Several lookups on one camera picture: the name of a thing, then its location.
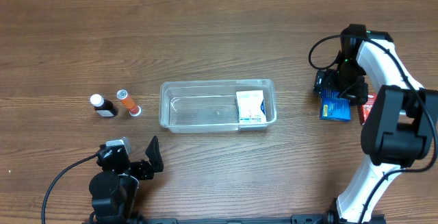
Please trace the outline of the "blue medicine box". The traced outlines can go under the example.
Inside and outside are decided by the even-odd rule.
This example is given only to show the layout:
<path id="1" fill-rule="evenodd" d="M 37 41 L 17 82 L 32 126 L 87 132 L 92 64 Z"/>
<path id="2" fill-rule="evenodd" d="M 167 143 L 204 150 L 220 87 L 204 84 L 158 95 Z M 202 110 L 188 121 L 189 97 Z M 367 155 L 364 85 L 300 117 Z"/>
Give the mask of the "blue medicine box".
<path id="1" fill-rule="evenodd" d="M 338 92 L 324 89 L 320 93 L 320 118 L 322 120 L 343 121 L 351 120 L 350 102 L 338 97 Z"/>

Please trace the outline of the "red medicine box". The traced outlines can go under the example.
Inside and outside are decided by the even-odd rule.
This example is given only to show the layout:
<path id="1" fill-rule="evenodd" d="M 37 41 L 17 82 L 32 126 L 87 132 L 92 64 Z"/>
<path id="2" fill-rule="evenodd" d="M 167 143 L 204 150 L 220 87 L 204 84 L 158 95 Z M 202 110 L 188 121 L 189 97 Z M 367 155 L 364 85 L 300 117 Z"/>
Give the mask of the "red medicine box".
<path id="1" fill-rule="evenodd" d="M 374 102 L 376 100 L 377 94 L 372 93 L 368 95 L 368 100 L 365 104 L 361 104 L 358 106 L 358 113 L 359 113 L 359 122 L 361 125 L 364 125 L 366 120 L 368 119 L 371 109 L 374 105 Z"/>

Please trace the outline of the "orange pill vial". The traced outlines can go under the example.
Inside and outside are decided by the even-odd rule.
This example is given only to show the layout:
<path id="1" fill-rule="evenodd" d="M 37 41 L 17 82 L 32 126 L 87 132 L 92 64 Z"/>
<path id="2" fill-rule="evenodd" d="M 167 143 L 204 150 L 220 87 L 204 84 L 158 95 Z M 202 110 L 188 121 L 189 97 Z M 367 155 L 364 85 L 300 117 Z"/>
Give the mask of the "orange pill vial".
<path id="1" fill-rule="evenodd" d="M 116 93 L 116 97 L 126 107 L 131 116 L 139 116 L 141 114 L 141 107 L 132 99 L 131 95 L 125 89 L 119 90 Z"/>

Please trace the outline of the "dark bottle white cap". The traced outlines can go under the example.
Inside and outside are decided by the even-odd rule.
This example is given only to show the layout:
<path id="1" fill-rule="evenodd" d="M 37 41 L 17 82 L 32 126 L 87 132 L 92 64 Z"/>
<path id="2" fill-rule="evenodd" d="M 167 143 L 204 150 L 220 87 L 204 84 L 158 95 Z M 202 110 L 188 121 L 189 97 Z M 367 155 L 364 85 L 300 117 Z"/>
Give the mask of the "dark bottle white cap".
<path id="1" fill-rule="evenodd" d="M 111 101 L 108 101 L 100 94 L 93 94 L 90 103 L 94 106 L 97 114 L 104 118 L 113 118 L 118 115 L 118 109 Z"/>

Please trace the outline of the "clear plastic container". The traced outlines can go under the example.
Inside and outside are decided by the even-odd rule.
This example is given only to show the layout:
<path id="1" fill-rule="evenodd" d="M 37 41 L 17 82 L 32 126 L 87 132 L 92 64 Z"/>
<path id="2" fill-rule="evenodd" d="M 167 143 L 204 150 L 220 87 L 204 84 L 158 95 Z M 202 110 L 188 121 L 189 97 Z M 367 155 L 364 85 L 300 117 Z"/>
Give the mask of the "clear plastic container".
<path id="1" fill-rule="evenodd" d="M 242 92 L 258 92 L 255 107 L 263 118 L 243 118 Z M 263 130 L 276 121 L 276 95 L 270 79 L 228 79 L 164 82 L 160 90 L 159 123 L 173 133 Z"/>

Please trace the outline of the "white medicine box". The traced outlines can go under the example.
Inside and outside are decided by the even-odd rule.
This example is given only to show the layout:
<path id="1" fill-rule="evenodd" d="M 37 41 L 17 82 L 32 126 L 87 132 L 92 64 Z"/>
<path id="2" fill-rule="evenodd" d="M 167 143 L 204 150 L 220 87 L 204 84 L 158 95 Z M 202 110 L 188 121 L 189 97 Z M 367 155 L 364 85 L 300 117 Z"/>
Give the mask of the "white medicine box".
<path id="1" fill-rule="evenodd" d="M 266 122 L 266 110 L 262 90 L 236 92 L 240 124 L 262 124 Z"/>

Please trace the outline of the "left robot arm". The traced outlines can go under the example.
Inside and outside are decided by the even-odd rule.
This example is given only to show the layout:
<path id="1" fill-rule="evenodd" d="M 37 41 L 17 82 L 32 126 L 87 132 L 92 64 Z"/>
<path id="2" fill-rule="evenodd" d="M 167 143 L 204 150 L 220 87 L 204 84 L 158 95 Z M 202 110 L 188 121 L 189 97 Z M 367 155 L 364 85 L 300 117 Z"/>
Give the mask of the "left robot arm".
<path id="1" fill-rule="evenodd" d="M 140 182 L 153 179 L 164 169 L 158 137 L 154 136 L 146 148 L 147 160 L 132 162 L 130 153 L 126 137 L 109 140 L 98 150 L 96 163 L 102 171 L 89 184 L 94 209 L 90 216 L 95 223 L 146 223 L 133 206 Z"/>

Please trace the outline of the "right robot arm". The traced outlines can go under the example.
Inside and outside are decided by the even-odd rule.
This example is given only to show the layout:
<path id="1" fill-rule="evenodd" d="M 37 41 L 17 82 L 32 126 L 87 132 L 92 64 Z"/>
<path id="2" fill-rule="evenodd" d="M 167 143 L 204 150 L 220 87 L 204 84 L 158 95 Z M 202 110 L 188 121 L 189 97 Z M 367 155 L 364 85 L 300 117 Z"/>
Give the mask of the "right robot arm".
<path id="1" fill-rule="evenodd" d="M 350 24 L 337 35 L 335 60 L 319 67 L 313 85 L 320 98 L 320 118 L 343 120 L 352 105 L 374 104 L 361 130 L 364 157 L 352 180 L 325 214 L 295 215 L 315 223 L 385 223 L 373 209 L 403 173 L 428 171 L 437 160 L 437 91 L 416 81 L 396 54 L 387 32 Z"/>

